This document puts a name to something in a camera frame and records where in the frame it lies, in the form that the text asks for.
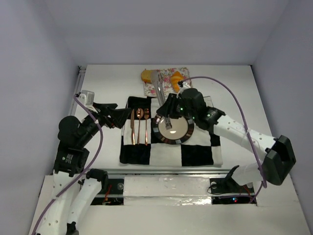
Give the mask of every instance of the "white wall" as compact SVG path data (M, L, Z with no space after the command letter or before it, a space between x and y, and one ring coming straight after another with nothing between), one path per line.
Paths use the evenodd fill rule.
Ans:
M0 1L0 234L28 234L77 66L42 0Z
M313 1L291 0L253 71L273 134L290 137L292 179L313 232Z
M288 0L45 0L79 65L252 64Z

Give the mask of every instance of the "metal tongs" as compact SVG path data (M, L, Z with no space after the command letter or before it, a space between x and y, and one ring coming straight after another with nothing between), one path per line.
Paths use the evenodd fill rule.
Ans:
M156 97L158 100L158 104L160 107L165 103L165 95L163 91L163 80L161 77L161 73L159 71L154 70L151 73L151 82L156 91ZM164 117L166 130L172 129L171 120L169 117Z

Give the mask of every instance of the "fork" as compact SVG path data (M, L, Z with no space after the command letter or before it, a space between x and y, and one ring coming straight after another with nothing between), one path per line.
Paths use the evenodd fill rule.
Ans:
M145 139L145 145L148 145L148 132L147 132L147 120L149 118L149 109L145 109L145 119L146 119L146 139Z

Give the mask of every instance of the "round plate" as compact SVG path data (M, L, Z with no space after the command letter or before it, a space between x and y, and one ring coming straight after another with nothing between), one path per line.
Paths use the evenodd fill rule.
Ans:
M156 115L152 122L152 131L164 143L181 144L187 141L194 132L194 121L189 118L171 119L172 128L166 130L164 117Z

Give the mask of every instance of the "pink floral fabric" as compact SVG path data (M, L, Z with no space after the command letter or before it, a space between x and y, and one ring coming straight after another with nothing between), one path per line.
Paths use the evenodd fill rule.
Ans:
M163 89L164 89L164 95L165 97L168 96L169 93L176 93L172 87L171 84L171 76L176 72L180 72L181 75L183 75L184 78L189 78L189 70L186 67L183 68L171 68L171 69L163 69L163 70L158 70L161 72L161 77L163 79ZM192 82L191 80L187 81L187 83L192 87ZM152 83L147 83L144 82L144 92L145 96L149 97L156 97L156 91Z

